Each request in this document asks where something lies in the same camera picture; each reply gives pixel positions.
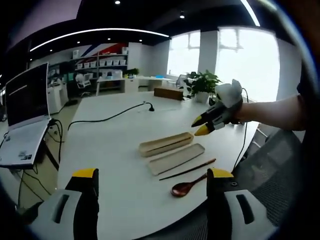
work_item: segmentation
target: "window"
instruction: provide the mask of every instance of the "window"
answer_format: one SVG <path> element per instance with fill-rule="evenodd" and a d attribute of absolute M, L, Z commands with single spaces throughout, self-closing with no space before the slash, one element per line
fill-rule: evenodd
<path fill-rule="evenodd" d="M 275 101 L 280 74 L 275 35 L 254 28 L 221 27 L 215 73 L 224 83 L 238 80 L 253 101 Z"/>
<path fill-rule="evenodd" d="M 170 41 L 167 74 L 179 76 L 198 72 L 200 31 L 172 37 Z"/>

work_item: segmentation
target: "white pot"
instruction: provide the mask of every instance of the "white pot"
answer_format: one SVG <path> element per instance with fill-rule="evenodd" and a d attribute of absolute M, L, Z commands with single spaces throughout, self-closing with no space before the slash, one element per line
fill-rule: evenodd
<path fill-rule="evenodd" d="M 209 93 L 200 91 L 195 95 L 195 101 L 198 103 L 206 104 L 209 98 Z"/>

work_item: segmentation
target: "desk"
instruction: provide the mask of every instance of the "desk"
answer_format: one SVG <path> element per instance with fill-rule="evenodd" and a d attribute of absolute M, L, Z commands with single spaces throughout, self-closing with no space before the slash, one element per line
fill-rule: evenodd
<path fill-rule="evenodd" d="M 68 102 L 67 84 L 50 86 L 48 92 L 48 108 L 50 114 L 57 114 Z"/>
<path fill-rule="evenodd" d="M 135 78 L 117 78 L 117 79 L 104 79 L 100 78 L 96 81 L 96 93 L 99 95 L 100 83 L 110 81 L 121 81 L 121 91 L 123 93 L 137 93 L 139 90 L 139 80 L 150 80 L 148 84 L 148 91 L 153 91 L 155 87 L 161 86 L 163 81 L 172 81 L 169 78 L 157 78 L 154 76 L 137 76 Z"/>
<path fill-rule="evenodd" d="M 105 119 L 143 101 L 152 103 L 155 111 L 148 111 L 149 105 L 140 106 L 106 122 L 76 123 L 67 133 L 57 185 L 64 188 L 79 169 L 99 169 L 98 239 L 136 239 L 178 221 L 206 200 L 206 181 L 199 182 L 183 198 L 171 196 L 171 188 L 177 183 L 195 180 L 206 168 L 164 181 L 159 179 L 212 158 L 217 161 L 211 167 L 231 171 L 243 145 L 245 126 L 227 125 L 210 135 L 194 137 L 193 144 L 205 147 L 202 155 L 153 176 L 147 167 L 149 160 L 182 148 L 144 158 L 138 152 L 139 144 L 183 132 L 194 133 L 198 128 L 191 128 L 191 124 L 207 110 L 207 105 L 192 99 L 155 97 L 153 92 L 120 93 L 84 98 L 73 121 Z M 242 155 L 257 127 L 257 122 L 248 123 Z"/>

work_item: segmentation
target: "wooden spoon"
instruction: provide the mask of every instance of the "wooden spoon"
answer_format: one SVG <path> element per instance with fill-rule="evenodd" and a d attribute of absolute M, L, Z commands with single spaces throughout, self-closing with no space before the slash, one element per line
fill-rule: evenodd
<path fill-rule="evenodd" d="M 175 197 L 182 198 L 189 193 L 189 191 L 195 184 L 206 178 L 207 174 L 204 174 L 194 181 L 178 183 L 171 189 L 171 194 Z"/>

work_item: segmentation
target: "wooden tray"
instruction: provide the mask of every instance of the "wooden tray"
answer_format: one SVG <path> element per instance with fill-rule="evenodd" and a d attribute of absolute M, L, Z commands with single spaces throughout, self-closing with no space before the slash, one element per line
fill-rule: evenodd
<path fill-rule="evenodd" d="M 199 143 L 196 143 L 167 156 L 151 160 L 148 163 L 148 167 L 153 175 L 159 175 L 194 159 L 204 152 L 205 148 Z"/>
<path fill-rule="evenodd" d="M 191 133 L 184 132 L 154 141 L 142 142 L 138 150 L 142 157 L 150 157 L 190 144 L 193 139 L 194 136 Z"/>

